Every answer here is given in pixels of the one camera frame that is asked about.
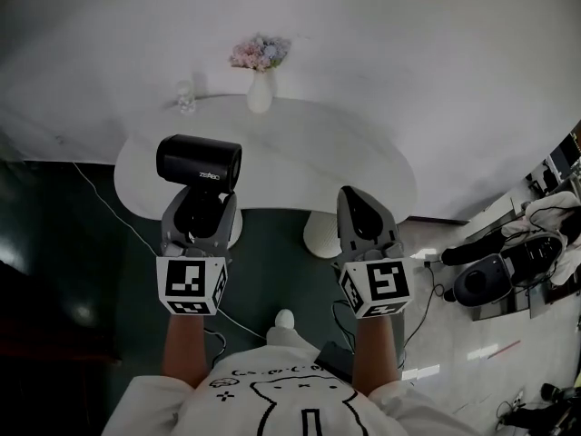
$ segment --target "white cable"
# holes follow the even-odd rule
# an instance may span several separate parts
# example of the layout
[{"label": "white cable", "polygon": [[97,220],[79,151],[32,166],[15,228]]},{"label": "white cable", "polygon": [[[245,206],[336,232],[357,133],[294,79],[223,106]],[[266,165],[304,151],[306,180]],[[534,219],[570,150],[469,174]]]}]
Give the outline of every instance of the white cable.
[{"label": "white cable", "polygon": [[104,198],[103,198],[101,195],[99,195],[99,192],[97,191],[97,188],[95,187],[95,185],[93,184],[93,182],[92,182],[92,181],[91,181],[91,180],[90,180],[88,177],[86,177],[86,176],[83,174],[83,172],[82,172],[82,171],[81,171],[81,169],[80,169],[80,168],[79,168],[79,167],[76,165],[76,163],[75,163],[75,162],[73,162],[73,165],[74,165],[74,167],[76,168],[76,171],[78,171],[78,172],[79,172],[79,174],[80,174],[80,175],[81,175],[81,176],[82,176],[82,177],[85,179],[85,181],[86,181],[86,182],[88,182],[88,183],[91,185],[91,187],[93,187],[93,190],[94,190],[94,193],[95,193],[95,195],[98,197],[98,199],[99,199],[101,202],[103,202],[103,203],[104,203],[104,204],[107,206],[107,208],[108,208],[108,209],[111,211],[111,213],[114,215],[114,217],[115,217],[115,218],[117,218],[117,220],[119,220],[119,221],[120,221],[121,223],[123,223],[125,226],[127,226],[127,227],[128,227],[130,230],[132,230],[132,231],[133,231],[133,233],[134,233],[134,234],[135,234],[135,235],[136,235],[136,236],[139,238],[139,240],[140,240],[142,243],[144,243],[144,244],[147,246],[147,248],[148,248],[150,251],[152,251],[152,254],[153,254],[154,256],[156,256],[156,257],[157,257],[157,253],[155,253],[155,250],[152,248],[152,246],[151,246],[150,244],[148,244],[148,243],[147,243],[147,242],[146,242],[146,241],[145,241],[145,240],[142,238],[142,236],[141,236],[141,235],[140,235],[140,234],[139,234],[137,231],[135,231],[135,229],[134,229],[134,228],[133,228],[133,227],[132,227],[132,226],[131,226],[129,223],[126,223],[126,222],[125,222],[125,221],[124,221],[124,220],[123,220],[123,219],[122,219],[122,218],[121,218],[121,217],[120,217],[120,216],[119,216],[117,213],[115,213],[115,210],[114,210],[113,208],[111,208],[111,206],[109,205],[109,203],[107,203],[107,202],[104,200]]},{"label": "white cable", "polygon": [[266,341],[266,338],[264,336],[260,336],[257,332],[254,332],[253,330],[247,328],[246,326],[242,326],[236,320],[233,320],[230,316],[228,316],[228,314],[225,313],[224,310],[222,310],[221,308],[218,309],[218,312],[220,312],[222,315],[224,315],[226,318],[228,318],[228,320],[233,322],[235,325],[241,327],[243,330],[246,330],[250,334],[254,334],[257,338],[261,338],[262,340]]},{"label": "white cable", "polygon": [[222,333],[220,333],[220,332],[213,331],[213,330],[209,330],[207,328],[204,328],[203,331],[205,333],[207,333],[207,334],[211,334],[213,336],[218,336],[218,338],[222,342],[222,348],[220,349],[220,351],[212,359],[212,368],[213,368],[215,366],[215,364],[216,364],[216,361],[222,356],[222,354],[224,352],[226,352],[226,347],[228,346],[228,343],[226,342],[226,338],[224,337],[224,335]]},{"label": "white cable", "polygon": [[[153,255],[155,255],[157,257],[157,253],[155,253],[155,250],[152,248],[152,246],[150,244],[148,244],[142,238],[142,236],[137,231],[135,231],[135,229],[129,223],[126,223],[119,215],[117,215],[117,213],[115,213],[115,210],[113,208],[111,208],[111,206],[109,205],[109,203],[107,203],[101,195],[99,195],[99,192],[97,191],[97,188],[95,187],[95,185],[93,184],[93,182],[88,177],[86,177],[83,174],[83,172],[81,171],[81,169],[77,166],[77,164],[75,162],[73,162],[73,165],[76,168],[76,171],[79,172],[79,174],[85,179],[85,181],[88,182],[91,185],[91,187],[93,187],[93,190],[94,190],[95,195],[99,198],[99,200],[101,202],[103,202],[106,205],[106,207],[111,211],[111,213],[115,216],[115,218],[117,218],[117,220],[119,220],[121,223],[123,223],[129,229],[131,229],[135,233],[135,235],[139,238],[139,240],[142,243],[144,243],[149,248],[150,251],[152,251],[152,254]],[[230,316],[228,316],[226,313],[224,313],[224,310],[218,309],[218,312],[220,312],[222,315],[224,315],[228,320],[230,320],[231,322],[233,322],[239,328],[242,328],[243,330],[249,332],[250,334],[254,334],[256,337],[259,337],[259,338],[263,339],[264,341],[266,341],[266,338],[264,336],[260,336],[258,333],[256,333],[253,330],[247,328],[246,326],[242,326],[241,324],[239,324],[238,322],[236,322],[235,320],[233,320]]]}]

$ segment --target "black line drawing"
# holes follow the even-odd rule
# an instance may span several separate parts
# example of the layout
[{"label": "black line drawing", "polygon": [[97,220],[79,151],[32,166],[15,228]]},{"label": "black line drawing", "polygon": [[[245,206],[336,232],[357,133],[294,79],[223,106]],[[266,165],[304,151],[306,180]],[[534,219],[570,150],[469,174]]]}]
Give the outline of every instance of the black line drawing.
[{"label": "black line drawing", "polygon": [[222,402],[226,402],[230,397],[236,397],[234,394],[230,394],[228,391],[225,391],[224,394],[216,394],[216,397],[220,397]]},{"label": "black line drawing", "polygon": [[[345,405],[345,407],[353,415],[355,422],[361,428],[362,436],[369,436],[369,433],[365,426],[361,423],[361,418],[357,414],[357,411],[350,404],[357,396],[357,391],[346,386],[334,376],[292,376],[288,378],[279,378],[278,380],[272,381],[257,381],[251,383],[251,389],[262,397],[266,402],[269,403],[269,407],[266,409],[262,415],[261,422],[257,430],[257,436],[262,436],[264,434],[264,429],[267,425],[269,417],[276,411],[279,401],[284,399],[289,391],[297,392],[300,387],[301,401],[304,401],[305,405],[308,406],[301,410],[302,415],[302,429],[303,435],[315,434],[317,436],[322,436],[322,428],[320,426],[320,409],[317,409],[315,405],[320,402],[320,395],[322,391],[329,390],[327,399],[324,401],[324,405],[330,405],[334,401]],[[310,422],[314,422],[315,432],[306,433],[306,430],[310,430],[312,425]]]},{"label": "black line drawing", "polygon": [[[300,413],[302,414],[302,436],[322,436],[323,432],[320,429],[319,409],[302,409]],[[309,429],[312,428],[312,425],[309,425],[311,420],[309,418],[310,415],[312,416],[314,422],[315,431],[309,431]]]},{"label": "black line drawing", "polygon": [[232,371],[233,376],[246,376],[247,374],[256,374],[255,372],[241,372],[240,370]]},{"label": "black line drawing", "polygon": [[218,380],[212,381],[209,386],[211,388],[221,388],[223,386],[234,386],[238,383],[239,381],[236,378],[220,378]]}]

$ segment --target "flower vase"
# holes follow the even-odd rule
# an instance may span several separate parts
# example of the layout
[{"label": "flower vase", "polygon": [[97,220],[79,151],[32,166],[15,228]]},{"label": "flower vase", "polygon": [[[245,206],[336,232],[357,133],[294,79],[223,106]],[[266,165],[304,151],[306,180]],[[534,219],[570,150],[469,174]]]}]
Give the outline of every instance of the flower vase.
[{"label": "flower vase", "polygon": [[254,80],[246,94],[246,103],[254,113],[264,113],[271,108],[272,89],[266,73],[254,71]]}]

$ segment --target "white round table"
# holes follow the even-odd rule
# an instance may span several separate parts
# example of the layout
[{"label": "white round table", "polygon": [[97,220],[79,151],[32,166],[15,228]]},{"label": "white round table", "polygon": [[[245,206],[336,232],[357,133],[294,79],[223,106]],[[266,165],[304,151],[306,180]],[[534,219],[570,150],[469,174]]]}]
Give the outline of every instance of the white round table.
[{"label": "white round table", "polygon": [[157,175],[155,154],[165,137],[188,134],[242,146],[239,208],[288,208],[335,213],[337,192],[353,185],[383,203],[397,222],[416,202],[413,172],[386,138],[359,118],[301,100],[274,99],[264,114],[249,111],[244,95],[197,101],[191,116],[177,108],[143,114],[117,158],[114,182],[133,213],[161,220],[183,188]]}]

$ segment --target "table pedestal base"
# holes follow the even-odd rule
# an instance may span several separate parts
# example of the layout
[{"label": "table pedestal base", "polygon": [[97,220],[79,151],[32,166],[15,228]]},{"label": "table pedestal base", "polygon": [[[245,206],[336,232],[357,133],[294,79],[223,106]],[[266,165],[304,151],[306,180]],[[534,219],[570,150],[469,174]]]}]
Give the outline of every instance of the table pedestal base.
[{"label": "table pedestal base", "polygon": [[310,253],[319,258],[334,258],[341,253],[337,237],[337,215],[310,212],[302,239]]},{"label": "table pedestal base", "polygon": [[228,248],[230,249],[234,244],[240,239],[242,234],[242,212],[240,208],[236,209],[234,214],[234,223],[232,224],[232,232],[230,234],[230,240],[228,241]]}]

